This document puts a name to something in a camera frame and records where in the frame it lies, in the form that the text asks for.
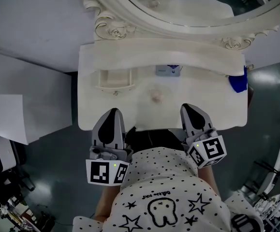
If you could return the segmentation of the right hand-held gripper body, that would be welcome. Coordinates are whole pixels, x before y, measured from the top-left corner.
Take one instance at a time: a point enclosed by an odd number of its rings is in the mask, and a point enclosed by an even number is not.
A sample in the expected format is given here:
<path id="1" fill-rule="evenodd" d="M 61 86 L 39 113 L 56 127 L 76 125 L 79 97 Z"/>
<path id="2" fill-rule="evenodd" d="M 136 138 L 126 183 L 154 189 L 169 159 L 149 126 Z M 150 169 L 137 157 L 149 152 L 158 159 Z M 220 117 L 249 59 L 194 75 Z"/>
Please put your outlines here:
<path id="1" fill-rule="evenodd" d="M 223 137 L 218 135 L 215 128 L 186 138 L 184 149 L 198 169 L 216 164 L 227 155 Z"/>

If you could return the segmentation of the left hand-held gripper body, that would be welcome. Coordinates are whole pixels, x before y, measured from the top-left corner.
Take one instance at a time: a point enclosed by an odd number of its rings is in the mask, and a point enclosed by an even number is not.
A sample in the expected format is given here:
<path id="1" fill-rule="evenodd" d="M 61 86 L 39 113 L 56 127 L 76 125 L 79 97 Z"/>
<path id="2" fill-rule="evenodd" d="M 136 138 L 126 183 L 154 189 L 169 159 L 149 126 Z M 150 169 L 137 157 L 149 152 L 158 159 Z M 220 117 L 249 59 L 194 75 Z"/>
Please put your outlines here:
<path id="1" fill-rule="evenodd" d="M 90 184 L 120 186 L 126 176 L 133 151 L 91 146 L 86 160 L 87 180 Z"/>

